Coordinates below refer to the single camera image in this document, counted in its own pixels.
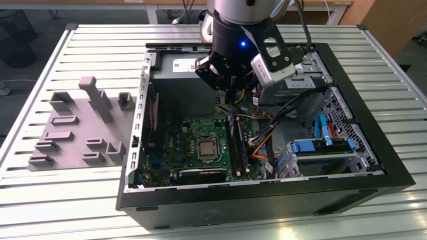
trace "aluminum table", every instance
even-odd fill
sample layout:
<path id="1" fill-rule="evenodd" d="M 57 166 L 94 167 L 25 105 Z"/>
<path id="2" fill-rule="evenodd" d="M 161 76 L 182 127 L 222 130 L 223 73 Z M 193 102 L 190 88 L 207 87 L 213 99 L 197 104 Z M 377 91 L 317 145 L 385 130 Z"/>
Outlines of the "aluminum table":
<path id="1" fill-rule="evenodd" d="M 55 91 L 87 98 L 81 76 L 95 76 L 109 96 L 137 95 L 146 43 L 199 42 L 198 25 L 79 25 L 66 30 L 0 149 L 0 238 L 26 239 L 426 239 L 427 101 L 374 39 L 356 26 L 310 26 L 329 43 L 413 174 L 417 185 L 350 211 L 318 217 L 147 231 L 115 210 L 122 167 L 31 172 Z M 279 26 L 305 42 L 301 26 Z"/>

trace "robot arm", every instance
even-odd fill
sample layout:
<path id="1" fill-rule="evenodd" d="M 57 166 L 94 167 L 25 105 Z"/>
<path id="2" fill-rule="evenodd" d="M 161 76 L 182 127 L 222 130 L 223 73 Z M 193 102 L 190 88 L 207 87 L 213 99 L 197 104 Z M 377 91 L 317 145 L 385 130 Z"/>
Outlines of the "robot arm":
<path id="1" fill-rule="evenodd" d="M 215 0 L 213 49 L 195 72 L 215 90 L 267 87 L 295 74 L 289 47 L 270 15 L 274 0 Z"/>

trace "floor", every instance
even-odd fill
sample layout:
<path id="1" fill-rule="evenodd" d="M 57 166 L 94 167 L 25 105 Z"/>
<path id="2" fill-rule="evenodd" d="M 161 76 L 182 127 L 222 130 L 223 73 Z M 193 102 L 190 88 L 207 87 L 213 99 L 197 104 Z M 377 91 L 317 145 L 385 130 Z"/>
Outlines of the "floor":
<path id="1" fill-rule="evenodd" d="M 55 49 L 57 43 L 69 23 L 77 24 L 149 24 L 147 14 L 143 10 L 62 10 L 61 18 L 54 20 L 47 10 L 26 10 L 38 38 L 31 42 L 38 61 L 23 69 L 10 68 L 0 61 L 0 81 L 38 80 Z M 170 24 L 173 19 L 163 12 L 158 12 L 159 23 Z M 199 13 L 194 11 L 191 24 L 199 22 Z M 410 42 L 402 54 L 397 58 L 400 64 L 410 64 L 408 75 L 427 94 L 427 45 L 421 46 Z M 27 97 L 35 85 L 31 81 L 6 82 L 13 90 L 10 96 L 0 96 L 0 146 L 21 113 Z"/>

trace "sticker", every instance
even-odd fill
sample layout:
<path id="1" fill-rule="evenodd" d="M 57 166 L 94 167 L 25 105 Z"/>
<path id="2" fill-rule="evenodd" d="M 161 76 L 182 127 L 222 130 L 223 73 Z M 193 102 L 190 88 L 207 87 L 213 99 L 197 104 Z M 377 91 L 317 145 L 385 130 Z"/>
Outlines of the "sticker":
<path id="1" fill-rule="evenodd" d="M 266 163 L 266 169 L 271 174 L 274 174 L 274 166 L 269 162 Z"/>
<path id="2" fill-rule="evenodd" d="M 337 1 L 336 2 L 336 5 L 350 5 L 350 4 L 353 4 L 353 3 L 349 1 Z"/>
<path id="3" fill-rule="evenodd" d="M 269 55 L 270 57 L 275 58 L 281 56 L 281 50 L 278 46 L 274 46 L 271 48 L 267 49 Z"/>
<path id="4" fill-rule="evenodd" d="M 253 97 L 253 102 L 254 102 L 254 105 L 258 106 L 259 105 L 259 98 L 258 97 Z"/>
<path id="5" fill-rule="evenodd" d="M 197 58 L 183 58 L 174 60 L 174 73 L 194 72 L 197 70 Z"/>

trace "yellow wire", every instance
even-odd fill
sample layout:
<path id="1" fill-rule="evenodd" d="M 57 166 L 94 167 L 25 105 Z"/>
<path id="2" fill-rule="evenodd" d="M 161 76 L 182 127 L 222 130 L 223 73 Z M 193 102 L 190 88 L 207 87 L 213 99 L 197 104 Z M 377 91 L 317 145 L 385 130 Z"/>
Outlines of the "yellow wire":
<path id="1" fill-rule="evenodd" d="M 245 96 L 246 96 L 246 90 L 243 89 L 242 90 L 242 96 L 241 96 L 239 100 L 234 102 L 234 104 L 241 103 L 241 101 L 243 100 Z"/>
<path id="2" fill-rule="evenodd" d="M 243 90 L 242 90 L 242 96 L 241 96 L 241 98 L 238 99 L 238 101 L 234 102 L 234 104 L 241 103 L 245 97 L 246 97 L 246 90 L 243 89 Z M 229 106 L 229 104 L 217 104 L 217 106 L 226 107 L 226 106 Z"/>

